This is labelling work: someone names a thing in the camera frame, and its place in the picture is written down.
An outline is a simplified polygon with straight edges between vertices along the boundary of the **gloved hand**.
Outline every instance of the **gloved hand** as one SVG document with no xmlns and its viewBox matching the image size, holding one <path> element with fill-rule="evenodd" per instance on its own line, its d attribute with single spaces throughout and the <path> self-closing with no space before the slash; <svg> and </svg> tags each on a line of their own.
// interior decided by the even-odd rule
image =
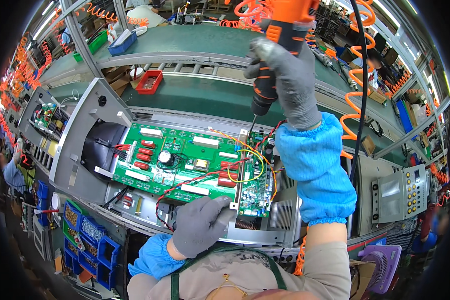
<svg viewBox="0 0 450 300">
<path fill-rule="evenodd" d="M 251 63 L 243 75 L 256 78 L 260 60 L 267 63 L 276 75 L 278 101 L 294 129 L 307 130 L 322 120 L 315 98 L 315 57 L 306 43 L 297 58 L 281 45 L 258 37 L 251 41 L 248 56 Z"/>
<path fill-rule="evenodd" d="M 177 214 L 172 243 L 185 257 L 195 258 L 225 234 L 236 211 L 229 209 L 232 199 L 203 197 L 185 204 Z"/>
<path fill-rule="evenodd" d="M 22 155 L 22 149 L 24 148 L 24 141 L 21 137 L 17 139 L 15 147 L 13 148 L 13 159 L 20 161 L 20 156 Z"/>
</svg>

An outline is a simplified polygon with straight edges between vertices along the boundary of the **purple electric fan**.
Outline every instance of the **purple electric fan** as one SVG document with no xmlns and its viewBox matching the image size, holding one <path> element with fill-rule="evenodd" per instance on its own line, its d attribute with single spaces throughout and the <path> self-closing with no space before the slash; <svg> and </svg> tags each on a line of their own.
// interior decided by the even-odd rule
<svg viewBox="0 0 450 300">
<path fill-rule="evenodd" d="M 363 262 L 374 262 L 375 270 L 366 289 L 378 294 L 388 291 L 402 253 L 401 246 L 368 245 L 358 255 Z"/>
</svg>

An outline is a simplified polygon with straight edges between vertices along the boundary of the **factory floor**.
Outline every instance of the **factory floor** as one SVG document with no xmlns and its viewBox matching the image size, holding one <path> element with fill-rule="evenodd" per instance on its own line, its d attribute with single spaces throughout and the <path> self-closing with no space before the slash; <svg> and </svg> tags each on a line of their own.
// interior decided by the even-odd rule
<svg viewBox="0 0 450 300">
<path fill-rule="evenodd" d="M 36 169 L 35 179 L 48 183 L 48 176 L 40 168 Z M 29 238 L 28 234 L 22 230 L 20 225 L 21 219 L 14 215 L 10 198 L 6 198 L 4 218 L 8 236 L 15 238 L 21 255 L 25 257 L 36 277 L 40 279 L 41 285 L 45 289 L 49 289 L 56 299 L 85 300 L 61 274 L 54 274 L 55 266 L 52 261 L 45 261 L 40 256 L 34 245 L 33 238 Z"/>
</svg>

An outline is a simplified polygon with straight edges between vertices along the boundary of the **green apron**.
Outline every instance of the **green apron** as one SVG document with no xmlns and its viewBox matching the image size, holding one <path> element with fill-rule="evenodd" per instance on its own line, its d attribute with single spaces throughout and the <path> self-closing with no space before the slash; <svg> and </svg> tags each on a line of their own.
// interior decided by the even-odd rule
<svg viewBox="0 0 450 300">
<path fill-rule="evenodd" d="M 287 286 L 285 285 L 285 281 L 282 277 L 282 274 L 280 273 L 280 270 L 278 269 L 278 265 L 275 263 L 274 259 L 264 252 L 260 250 L 256 250 L 253 248 L 247 248 L 247 247 L 240 247 L 235 246 L 233 244 L 227 244 L 227 243 L 220 243 L 215 244 L 211 246 L 208 250 L 200 253 L 195 258 L 187 258 L 185 261 L 185 264 L 179 268 L 178 270 L 174 271 L 172 273 L 172 278 L 170 281 L 170 297 L 171 300 L 180 300 L 180 292 L 179 292 L 179 279 L 180 279 L 180 273 L 184 270 L 190 268 L 192 265 L 194 265 L 197 261 L 201 260 L 205 256 L 215 253 L 215 252 L 225 252 L 225 251 L 235 251 L 235 250 L 247 250 L 251 252 L 256 252 L 261 255 L 265 255 L 268 257 L 268 263 L 270 264 L 270 270 L 272 271 L 273 275 L 275 276 L 275 279 L 277 281 L 278 288 L 281 290 L 287 290 Z"/>
</svg>

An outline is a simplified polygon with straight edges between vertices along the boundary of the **orange screwdriver handle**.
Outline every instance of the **orange screwdriver handle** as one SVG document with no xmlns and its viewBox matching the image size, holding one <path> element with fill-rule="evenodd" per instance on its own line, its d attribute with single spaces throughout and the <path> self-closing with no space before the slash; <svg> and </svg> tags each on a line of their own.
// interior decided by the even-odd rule
<svg viewBox="0 0 450 300">
<path fill-rule="evenodd" d="M 309 15 L 310 8 L 317 9 L 318 5 L 319 0 L 275 0 L 273 17 L 266 32 L 267 38 L 283 46 L 294 56 L 299 56 L 310 22 L 315 20 L 314 16 Z M 264 61 L 260 62 L 253 90 L 256 95 L 252 101 L 252 112 L 257 116 L 264 116 L 278 98 L 275 73 Z"/>
</svg>

